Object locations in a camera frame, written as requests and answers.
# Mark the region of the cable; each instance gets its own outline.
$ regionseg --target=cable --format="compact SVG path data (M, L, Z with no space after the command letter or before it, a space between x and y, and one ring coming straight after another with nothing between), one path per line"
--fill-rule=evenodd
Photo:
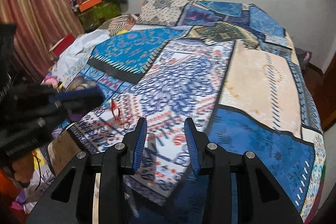
M36 188L35 188L35 190L34 191L36 191L38 188L39 188L39 186L41 185L41 168L40 168L40 162L39 162L39 159L35 156L35 155L33 155L35 158L36 158L36 160L37 160L37 164L38 164L38 166L39 166L39 172L40 172L40 181L39 181L39 184L36 186Z

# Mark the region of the metal bolt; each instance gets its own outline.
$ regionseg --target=metal bolt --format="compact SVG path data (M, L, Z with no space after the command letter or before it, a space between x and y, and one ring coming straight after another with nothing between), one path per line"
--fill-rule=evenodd
M246 152L246 156L247 156L249 159L254 159L254 157L255 157L255 153L253 153L252 151L247 151L247 152Z
M215 150L217 148L217 144L215 144L215 143L208 143L207 147L210 150Z
M121 149L123 149L125 147L125 145L123 143L117 143L114 147L117 150L121 150Z
M84 151L79 151L76 156L77 158L82 159L86 156L86 153Z
M62 103L61 103L61 101L55 101L55 106L57 107L57 108L59 108L60 106L62 105Z

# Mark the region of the bed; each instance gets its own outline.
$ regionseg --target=bed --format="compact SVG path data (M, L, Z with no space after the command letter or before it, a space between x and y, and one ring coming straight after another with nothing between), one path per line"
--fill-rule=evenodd
M95 81L106 103L63 131L59 138L68 141L57 138L67 122L54 131L47 150L56 174L79 150L105 151L146 117L141 167L124 176L130 222L201 223L207 178L190 172L183 132L192 117L227 151L254 151L303 222L312 219L326 153L315 103L283 27L256 5L206 0L145 0L136 22L126 15L110 26L111 38L94 45L66 81L57 75L66 86L79 78ZM106 107L111 101L117 122ZM232 223L234 181L232 175Z

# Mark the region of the striped curtain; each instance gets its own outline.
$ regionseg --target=striped curtain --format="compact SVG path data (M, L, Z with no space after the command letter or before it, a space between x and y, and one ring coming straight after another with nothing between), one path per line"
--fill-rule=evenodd
M17 24L16 65L36 81L52 65L50 48L69 33L84 33L69 0L0 0L0 23L9 22Z

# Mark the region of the blue and white pattern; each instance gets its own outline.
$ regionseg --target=blue and white pattern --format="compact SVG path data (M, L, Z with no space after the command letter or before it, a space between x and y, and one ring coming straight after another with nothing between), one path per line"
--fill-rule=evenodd
M70 124L68 119L65 119L58 127L56 127L51 135L54 139L58 138L58 136L62 133L63 129L66 128Z
M158 28L165 28L165 26L159 25L147 25L147 24L134 24L130 31L141 31L141 30L148 30L148 29L158 29Z
M142 165L125 181L139 193L150 188L152 201L162 203L189 165L184 120L192 117L204 130L219 92L234 47L233 41L211 46L201 41L171 41L149 72L135 85L114 97L121 112L117 128L106 109L88 113L76 127L98 151L120 142L139 117L146 117L148 134Z
M82 143L82 145L84 145L84 147L90 154L96 154L99 152L98 149L94 145L92 145L92 143L90 143L87 138L83 136L82 132L79 131L75 125L70 127L70 130L72 131L72 133L74 133L74 135Z
M267 34L265 36L265 42L276 44L276 45L283 46L283 47L286 47L286 48L290 49L288 41L285 37L279 37L279 36L276 36L276 35Z
M313 143L315 150L315 161L313 165L313 172L309 180L308 192L301 211L301 217L305 221L315 203L316 196L320 188L322 170L326 160L326 150L324 147L323 136L317 133L316 131L307 128L302 128L302 139L307 142ZM307 170L304 169L302 174L303 174L302 180L305 180L304 177L306 177L308 180L308 177L306 176Z
M314 147L286 132L275 132L243 114L219 108L208 137L229 152L255 152L300 212L308 189L302 173L310 177Z
M250 12L249 11L242 11L240 17L225 16L223 21L232 23L234 25L236 25L236 23L238 23L239 24L238 26L240 26L240 27L244 26L244 28L247 31L251 32L251 30L248 29L249 28L249 22L250 22Z
M80 60L75 62L75 64L69 68L69 70L60 79L63 82L65 88L70 85L70 83L76 78L81 69L86 65L87 61L90 59L91 53L95 46L92 46L87 52L85 52Z
M274 78L274 70L272 59L268 54L265 54L267 60L267 79L269 85L269 95L272 104L272 118L273 118L273 129L280 130L280 111L279 111L279 102L278 102L278 93L277 93L277 82Z
M101 70L98 70L90 65L85 65L80 73L76 76L83 76L87 81L95 81L104 94L105 102L109 101L112 97L123 92L132 84L116 79L107 75Z
M277 46L269 43L262 42L260 46L263 51L269 52L278 56L285 58L287 61L291 61L292 51L289 48L285 48L282 46Z
M197 1L196 3L222 15L228 15L233 17L240 17L242 15L241 3L207 1L207 0L200 0Z
M137 215L132 217L130 224L201 224L207 196L208 176L196 178L193 173L186 179L183 187L169 206L165 207L164 216L139 206Z
M172 39L184 36L170 28L147 29L116 35L97 45L91 58L132 73L144 73L160 50Z
M259 8L250 7L250 27L265 34L284 36L284 29L278 22Z
M246 31L254 34L257 37L257 39L259 40L259 42L262 43L265 40L265 34L260 32L260 31L257 31L256 29L251 28L248 25L249 24L248 21L247 21L247 23L245 23L245 19L244 19L243 22L240 22L241 19L242 19L242 17L237 17L236 20L233 20L233 17L229 17L228 19L226 19L226 22L229 22L233 25L242 27Z
M187 4L177 22L177 25L214 26L217 21L223 21L223 17L215 15L215 12Z
M301 69L298 65L294 64L293 62L290 61L287 62L292 72L300 98L302 124L314 128L315 130L318 130L320 133L322 133L320 116L317 111L315 102L309 90L306 87Z

